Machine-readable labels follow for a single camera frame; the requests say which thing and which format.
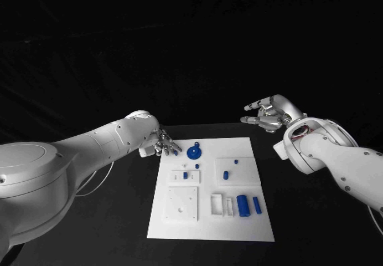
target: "black table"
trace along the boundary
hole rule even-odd
[[[78,197],[58,226],[26,245],[26,265],[323,265],[379,264],[383,237],[363,205],[340,190],[327,169],[303,174],[250,124],[166,126],[173,139],[250,137],[276,243],[147,239],[160,158],[139,151],[116,162],[100,189]],[[98,171],[83,193],[108,172]]]

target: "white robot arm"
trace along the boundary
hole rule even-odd
[[[333,121],[307,117],[281,95],[254,102],[245,110],[257,108],[258,117],[245,116],[241,122],[270,133],[287,126],[284,140],[274,146],[281,159],[290,159],[306,174],[329,167],[340,188],[383,214],[383,154],[359,147]]]
[[[0,145],[0,261],[58,225],[90,174],[136,149],[142,157],[182,151],[147,111],[62,141]]]

